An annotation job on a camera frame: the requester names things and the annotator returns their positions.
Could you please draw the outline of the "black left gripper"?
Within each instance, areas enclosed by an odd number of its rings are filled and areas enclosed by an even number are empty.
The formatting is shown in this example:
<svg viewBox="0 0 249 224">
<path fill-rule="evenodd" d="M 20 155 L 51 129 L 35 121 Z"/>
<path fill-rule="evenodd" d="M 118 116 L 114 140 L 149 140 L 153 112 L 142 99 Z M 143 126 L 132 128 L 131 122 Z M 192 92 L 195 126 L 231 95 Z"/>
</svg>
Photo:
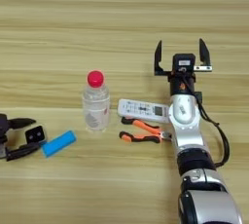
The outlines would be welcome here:
<svg viewBox="0 0 249 224">
<path fill-rule="evenodd" d="M 14 118 L 8 121 L 9 128 L 13 130 L 22 129 L 35 123 L 36 121 L 30 118 Z M 39 143 L 32 142 L 21 145 L 16 150 L 6 150 L 5 145 L 7 141 L 8 138 L 6 133 L 0 131 L 0 159 L 4 159 L 6 157 L 7 162 L 25 157 L 40 149 Z"/>
</svg>

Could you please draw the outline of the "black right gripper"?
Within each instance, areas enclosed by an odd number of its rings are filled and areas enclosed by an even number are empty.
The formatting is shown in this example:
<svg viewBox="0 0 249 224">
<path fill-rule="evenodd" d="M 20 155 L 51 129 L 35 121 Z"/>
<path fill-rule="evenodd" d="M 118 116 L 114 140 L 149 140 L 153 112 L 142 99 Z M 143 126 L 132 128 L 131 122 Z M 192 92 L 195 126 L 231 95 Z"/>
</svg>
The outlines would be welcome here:
<svg viewBox="0 0 249 224">
<path fill-rule="evenodd" d="M 168 82 L 170 84 L 170 94 L 195 94 L 195 82 L 196 73 L 200 72 L 211 72 L 212 67 L 210 61 L 210 53 L 207 49 L 205 42 L 199 39 L 199 57 L 200 61 L 204 66 L 195 66 L 194 70 L 188 70 L 186 67 L 180 68 L 179 70 L 164 71 L 160 67 L 161 62 L 161 47 L 162 41 L 159 41 L 155 50 L 154 60 L 154 74 L 156 76 L 168 76 Z"/>
</svg>

